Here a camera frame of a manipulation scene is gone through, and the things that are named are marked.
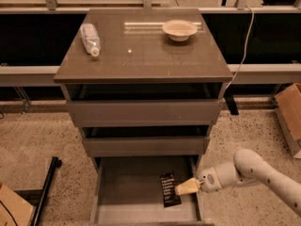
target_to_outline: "bottom drawer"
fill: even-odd
[[[206,225],[198,194],[164,207],[160,175],[168,172],[180,183],[194,175],[195,167],[188,156],[101,158],[91,225]]]

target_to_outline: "plastic bottle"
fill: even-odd
[[[89,54],[97,57],[101,51],[100,37],[96,27],[90,23],[84,23],[80,27],[83,44]]]

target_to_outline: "open drawer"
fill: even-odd
[[[216,123],[219,100],[67,102],[76,127]]]
[[[212,225],[200,218],[199,194],[164,207],[160,175],[169,172],[181,183],[196,169],[189,156],[101,158],[91,225]]]

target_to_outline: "cardboard box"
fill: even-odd
[[[289,128],[281,114],[279,108],[276,109],[276,115],[279,120],[283,135],[290,147],[291,154],[294,158],[301,158],[301,139],[293,140]]]
[[[275,97],[278,103],[278,114],[283,117],[285,122],[283,124],[281,118],[277,115],[282,131],[286,130],[291,136],[290,138],[286,136],[286,139],[292,155],[293,157],[301,158],[301,84],[295,83]]]
[[[0,225],[28,226],[34,207],[0,183]]]

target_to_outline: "black table leg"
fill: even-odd
[[[233,90],[231,87],[226,89],[224,98],[225,98],[226,104],[228,106],[228,109],[229,109],[231,115],[236,115],[236,116],[239,115],[238,109],[237,109],[237,106],[236,106],[236,103],[235,103],[234,97],[233,97]]]

